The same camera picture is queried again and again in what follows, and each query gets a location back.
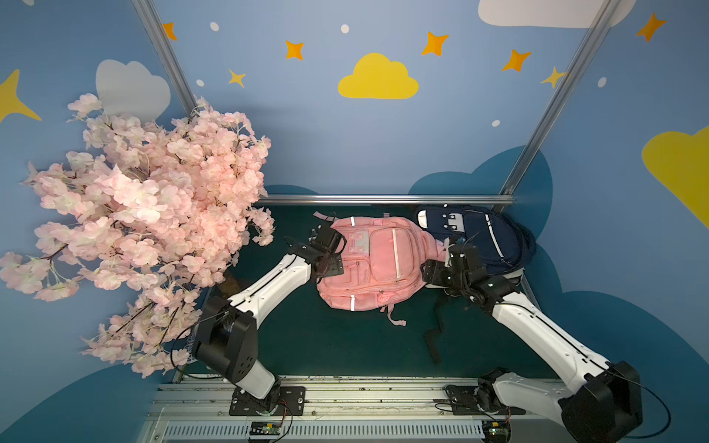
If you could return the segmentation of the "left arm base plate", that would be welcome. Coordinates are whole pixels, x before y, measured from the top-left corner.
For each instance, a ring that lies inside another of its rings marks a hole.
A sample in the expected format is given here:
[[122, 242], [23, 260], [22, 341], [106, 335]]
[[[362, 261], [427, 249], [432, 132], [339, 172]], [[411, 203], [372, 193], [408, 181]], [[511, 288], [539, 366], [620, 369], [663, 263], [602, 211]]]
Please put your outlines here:
[[264, 399], [236, 388], [229, 407], [230, 416], [301, 416], [304, 413], [306, 388], [275, 386]]

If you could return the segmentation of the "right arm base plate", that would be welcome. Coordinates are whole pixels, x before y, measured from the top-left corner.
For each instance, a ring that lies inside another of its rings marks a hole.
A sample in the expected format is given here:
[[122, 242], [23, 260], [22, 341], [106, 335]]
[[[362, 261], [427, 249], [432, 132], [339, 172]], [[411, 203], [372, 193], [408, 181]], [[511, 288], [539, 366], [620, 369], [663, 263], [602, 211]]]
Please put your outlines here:
[[447, 385], [444, 392], [455, 415], [526, 415], [524, 409], [503, 405], [488, 385]]

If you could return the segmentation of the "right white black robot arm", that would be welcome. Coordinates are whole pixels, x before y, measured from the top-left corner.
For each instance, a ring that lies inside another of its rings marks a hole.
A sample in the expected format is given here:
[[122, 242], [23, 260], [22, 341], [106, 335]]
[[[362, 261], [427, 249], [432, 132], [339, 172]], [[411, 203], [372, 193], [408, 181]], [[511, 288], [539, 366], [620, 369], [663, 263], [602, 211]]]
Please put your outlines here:
[[455, 245], [445, 261], [428, 260], [421, 272], [426, 284], [469, 298], [559, 377], [558, 383], [543, 382], [496, 369], [477, 381], [473, 400], [479, 411], [522, 409], [563, 426], [578, 442], [617, 442], [643, 423], [639, 373], [577, 341], [511, 280], [488, 275], [475, 247]]

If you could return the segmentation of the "pink backpack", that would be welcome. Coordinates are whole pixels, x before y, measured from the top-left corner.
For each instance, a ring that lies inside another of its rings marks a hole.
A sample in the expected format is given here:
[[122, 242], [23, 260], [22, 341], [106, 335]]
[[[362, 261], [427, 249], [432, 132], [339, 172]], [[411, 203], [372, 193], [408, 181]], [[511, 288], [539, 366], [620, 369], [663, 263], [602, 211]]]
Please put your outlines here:
[[321, 298], [334, 309], [385, 312], [391, 324], [404, 327], [393, 310], [425, 286], [427, 261], [446, 260], [444, 243], [403, 217], [336, 218], [332, 228], [343, 236], [343, 274], [319, 281]]

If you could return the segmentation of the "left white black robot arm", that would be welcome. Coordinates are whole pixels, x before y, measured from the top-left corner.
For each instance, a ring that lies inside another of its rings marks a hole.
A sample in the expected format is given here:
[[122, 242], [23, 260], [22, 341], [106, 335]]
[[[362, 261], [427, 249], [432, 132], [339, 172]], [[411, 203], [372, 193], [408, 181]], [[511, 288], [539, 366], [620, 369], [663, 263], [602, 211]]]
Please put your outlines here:
[[252, 397], [271, 398], [278, 380], [258, 361], [258, 329], [299, 287], [343, 274], [345, 245], [342, 234], [323, 224], [308, 242], [291, 243], [275, 267], [247, 289], [207, 301], [192, 356]]

